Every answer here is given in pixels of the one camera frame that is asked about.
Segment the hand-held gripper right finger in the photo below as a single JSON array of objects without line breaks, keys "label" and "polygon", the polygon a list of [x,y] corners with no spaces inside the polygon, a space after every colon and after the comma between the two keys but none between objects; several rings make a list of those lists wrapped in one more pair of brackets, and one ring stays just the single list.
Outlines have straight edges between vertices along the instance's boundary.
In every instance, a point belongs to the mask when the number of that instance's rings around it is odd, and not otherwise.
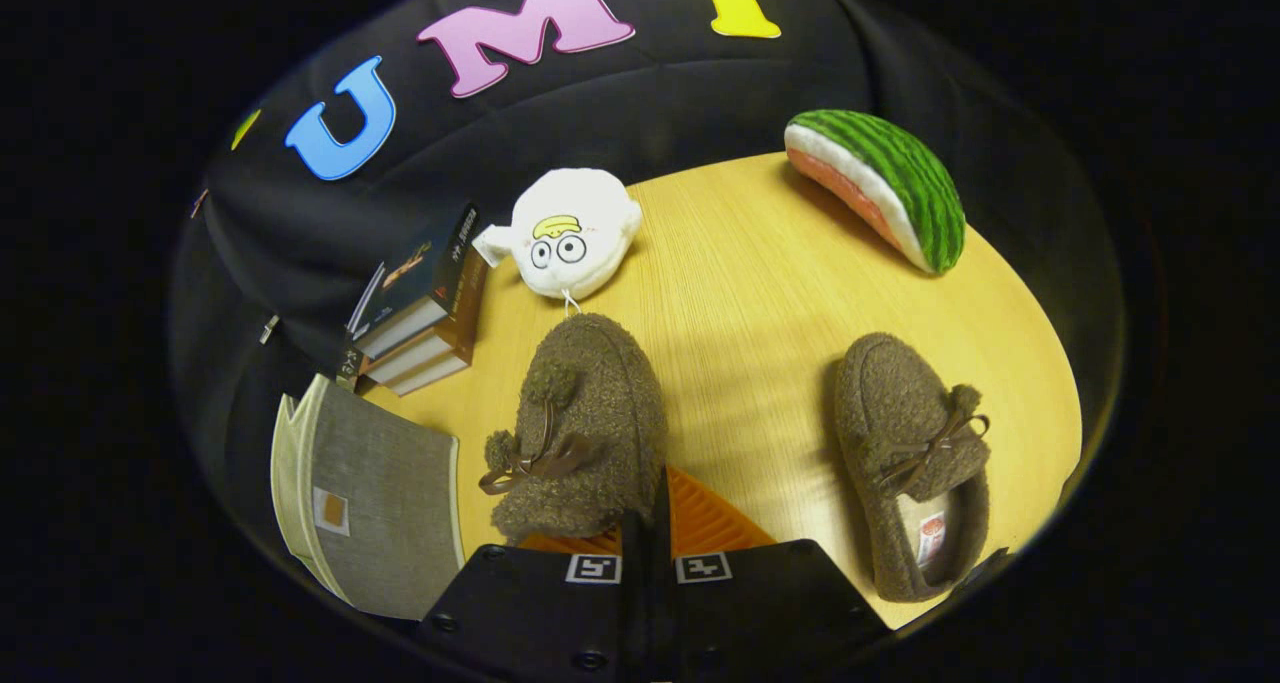
[{"label": "hand-held gripper right finger", "polygon": [[888,627],[814,540],[652,555],[654,682],[837,682],[891,641]]}]

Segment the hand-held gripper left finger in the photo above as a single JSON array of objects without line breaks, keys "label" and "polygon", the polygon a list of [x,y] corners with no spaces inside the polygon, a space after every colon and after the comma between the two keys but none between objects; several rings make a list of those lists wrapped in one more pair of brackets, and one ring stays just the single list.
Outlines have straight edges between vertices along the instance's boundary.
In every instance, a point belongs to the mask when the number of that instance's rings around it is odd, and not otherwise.
[{"label": "hand-held gripper left finger", "polygon": [[620,554],[477,547],[415,631],[461,682],[643,682],[649,668],[646,531]]}]

